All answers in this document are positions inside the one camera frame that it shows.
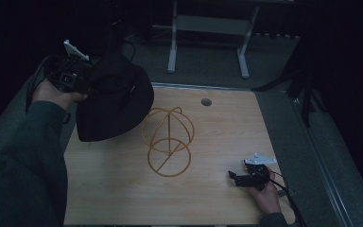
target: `dark background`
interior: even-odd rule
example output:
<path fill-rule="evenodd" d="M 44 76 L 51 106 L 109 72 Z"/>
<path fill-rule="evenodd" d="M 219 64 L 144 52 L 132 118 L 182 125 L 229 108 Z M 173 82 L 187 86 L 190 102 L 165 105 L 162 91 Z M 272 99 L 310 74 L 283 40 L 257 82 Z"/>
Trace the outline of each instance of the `dark background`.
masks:
<path fill-rule="evenodd" d="M 150 25 L 170 25 L 170 13 L 171 1 L 163 0 L 0 1 L 0 114 L 45 56 L 65 54 L 65 39 L 101 56 L 108 43 L 121 44 L 126 24 L 150 39 Z M 316 68 L 314 86 L 363 177 L 363 1 L 311 9 L 265 4 L 255 32 L 302 37 Z"/>

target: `person's right hand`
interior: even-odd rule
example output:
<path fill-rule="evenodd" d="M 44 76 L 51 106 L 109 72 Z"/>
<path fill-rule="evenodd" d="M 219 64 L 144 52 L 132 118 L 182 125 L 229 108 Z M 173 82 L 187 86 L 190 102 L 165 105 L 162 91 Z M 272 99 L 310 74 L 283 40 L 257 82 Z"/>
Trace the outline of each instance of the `person's right hand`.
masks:
<path fill-rule="evenodd" d="M 269 167 L 268 170 L 270 179 L 274 180 L 275 174 L 271 172 Z M 248 187 L 248 191 L 254 197 L 261 211 L 265 214 L 281 212 L 278 190 L 272 182 L 268 182 L 262 191 L 259 191 L 255 187 Z"/>

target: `hat brim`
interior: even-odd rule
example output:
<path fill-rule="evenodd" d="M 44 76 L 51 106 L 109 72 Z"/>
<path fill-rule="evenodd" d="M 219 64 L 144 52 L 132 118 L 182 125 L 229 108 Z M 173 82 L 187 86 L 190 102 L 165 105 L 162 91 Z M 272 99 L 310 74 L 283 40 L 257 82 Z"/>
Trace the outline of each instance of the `hat brim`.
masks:
<path fill-rule="evenodd" d="M 82 142 L 101 141 L 123 134 L 140 124 L 152 107 L 154 91 L 147 72 L 131 64 L 134 87 L 127 103 L 119 106 L 110 98 L 95 98 L 78 104 L 76 117 L 78 139 Z"/>

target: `person's left hand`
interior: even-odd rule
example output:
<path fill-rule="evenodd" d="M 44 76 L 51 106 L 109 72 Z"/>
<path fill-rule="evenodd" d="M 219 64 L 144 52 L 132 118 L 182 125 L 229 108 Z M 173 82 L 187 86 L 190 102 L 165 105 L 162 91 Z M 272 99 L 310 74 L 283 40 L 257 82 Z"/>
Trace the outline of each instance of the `person's left hand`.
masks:
<path fill-rule="evenodd" d="M 86 94 L 60 92 L 50 81 L 44 79 L 36 88 L 32 101 L 50 101 L 67 110 L 72 102 L 82 101 L 85 98 Z"/>

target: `hand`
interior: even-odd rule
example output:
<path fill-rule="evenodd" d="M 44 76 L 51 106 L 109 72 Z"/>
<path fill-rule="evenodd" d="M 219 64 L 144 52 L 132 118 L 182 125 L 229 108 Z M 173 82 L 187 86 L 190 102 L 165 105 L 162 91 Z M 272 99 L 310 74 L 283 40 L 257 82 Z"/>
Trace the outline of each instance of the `hand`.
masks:
<path fill-rule="evenodd" d="M 60 92 L 50 81 L 44 79 L 36 88 L 32 101 L 50 101 L 67 110 L 72 102 L 82 101 L 85 98 L 87 98 L 87 95 L 80 93 Z"/>
<path fill-rule="evenodd" d="M 271 180 L 275 179 L 275 174 L 269 170 L 269 177 Z M 265 214 L 280 213 L 282 211 L 279 203 L 278 190 L 272 182 L 268 182 L 264 190 L 259 191 L 255 187 L 248 188 L 249 193 L 254 197 L 259 208 Z"/>

